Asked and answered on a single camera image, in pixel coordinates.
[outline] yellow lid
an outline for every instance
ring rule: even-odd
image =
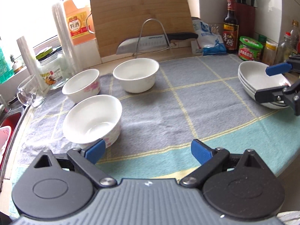
[[[269,41],[266,42],[265,47],[271,49],[271,50],[276,50],[276,44],[272,44]]]
[[[292,25],[294,25],[294,26],[298,27],[298,26],[299,26],[299,23],[298,23],[298,21],[296,21],[296,20],[293,20],[293,22],[292,22]]]

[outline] blue gripper pad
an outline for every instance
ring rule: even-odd
[[[281,63],[273,66],[269,66],[265,69],[265,72],[269,76],[273,76],[281,73],[288,73],[292,69],[292,65],[288,63]]]
[[[191,144],[191,152],[192,155],[196,158],[196,160],[203,165],[207,161],[209,161],[213,157],[213,153],[211,148],[205,148],[197,141],[193,140]]]
[[[97,161],[104,155],[105,148],[105,141],[100,139],[98,143],[94,144],[90,149],[85,151],[84,157],[91,163],[96,164]]]

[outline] soy sauce bottle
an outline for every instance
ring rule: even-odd
[[[234,11],[234,2],[234,0],[227,0],[228,13],[223,25],[223,41],[227,53],[235,53],[238,48],[239,23]]]

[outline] orange plastic bottle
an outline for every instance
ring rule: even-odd
[[[95,34],[90,33],[86,28],[86,18],[91,12],[88,2],[83,0],[64,0],[63,2],[74,46],[95,39]],[[88,26],[91,31],[95,31],[91,16],[88,18]]]

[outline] plastic bag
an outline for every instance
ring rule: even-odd
[[[191,41],[193,54],[217,55],[226,54],[226,47],[221,35],[212,33],[210,26],[199,18],[193,18],[193,26],[198,39]]]

